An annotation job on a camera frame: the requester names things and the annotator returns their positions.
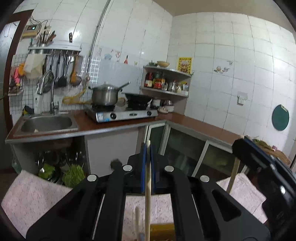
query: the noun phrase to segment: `glass cabinet door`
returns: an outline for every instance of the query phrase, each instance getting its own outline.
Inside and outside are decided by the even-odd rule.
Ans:
[[[150,125],[147,130],[147,137],[145,140],[145,143],[147,143],[147,140],[151,141],[151,144],[154,145],[156,149],[156,153],[158,153],[161,140],[163,138],[163,131],[165,128],[165,123],[159,123],[155,125]]]
[[[232,168],[234,165],[235,156],[229,151],[209,143],[205,156],[197,170],[196,178],[202,175],[208,176],[211,180],[217,182],[231,176]],[[241,172],[244,164],[240,163],[238,172]]]
[[[169,131],[164,156],[170,165],[181,169],[186,175],[191,176],[204,149],[205,141],[177,131]]]

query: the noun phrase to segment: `red bottle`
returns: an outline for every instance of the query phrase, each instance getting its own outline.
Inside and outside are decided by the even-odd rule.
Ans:
[[[128,55],[126,56],[126,59],[125,59],[125,61],[123,63],[128,64]]]

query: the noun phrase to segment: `frying pan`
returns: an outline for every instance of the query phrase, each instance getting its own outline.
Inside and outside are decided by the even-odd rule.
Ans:
[[[141,103],[141,104],[147,104],[152,97],[149,97],[147,95],[140,95],[140,94],[131,94],[131,93],[124,93],[126,95],[126,98],[128,101]]]

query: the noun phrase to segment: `gas stove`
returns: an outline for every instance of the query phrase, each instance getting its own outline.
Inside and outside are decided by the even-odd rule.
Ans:
[[[96,122],[121,121],[158,116],[157,110],[147,108],[147,105],[88,106],[85,112]]]

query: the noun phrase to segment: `yellow wall decoration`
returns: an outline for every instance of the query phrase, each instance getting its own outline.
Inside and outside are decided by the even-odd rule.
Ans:
[[[187,74],[191,74],[192,58],[180,57],[178,61],[178,70]]]

